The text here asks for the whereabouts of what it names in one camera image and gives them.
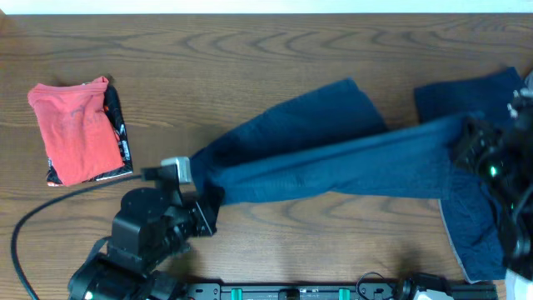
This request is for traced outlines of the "dark blue denim shorts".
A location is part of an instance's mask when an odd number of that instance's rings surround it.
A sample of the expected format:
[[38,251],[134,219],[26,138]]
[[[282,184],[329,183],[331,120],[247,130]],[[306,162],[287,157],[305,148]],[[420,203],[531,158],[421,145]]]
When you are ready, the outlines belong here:
[[440,198],[449,150],[466,113],[391,131],[367,95],[345,79],[293,98],[235,127],[191,160],[199,191],[226,203],[267,203],[327,192]]

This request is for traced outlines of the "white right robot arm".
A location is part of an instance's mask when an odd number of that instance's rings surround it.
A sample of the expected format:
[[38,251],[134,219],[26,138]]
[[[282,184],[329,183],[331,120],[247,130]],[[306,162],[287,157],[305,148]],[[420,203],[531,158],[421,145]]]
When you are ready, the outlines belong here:
[[532,124],[516,120],[503,130],[469,117],[452,151],[453,164],[473,175],[490,195],[513,299],[532,298]]

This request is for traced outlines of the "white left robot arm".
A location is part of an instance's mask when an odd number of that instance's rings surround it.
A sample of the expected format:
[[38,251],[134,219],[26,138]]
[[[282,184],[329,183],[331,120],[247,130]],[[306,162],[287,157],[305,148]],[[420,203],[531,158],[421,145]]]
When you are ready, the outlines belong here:
[[189,238],[211,237],[224,198],[221,187],[180,191],[176,165],[144,168],[154,187],[127,192],[110,236],[97,241],[68,284],[71,299],[180,299],[184,286],[157,266],[190,250]]

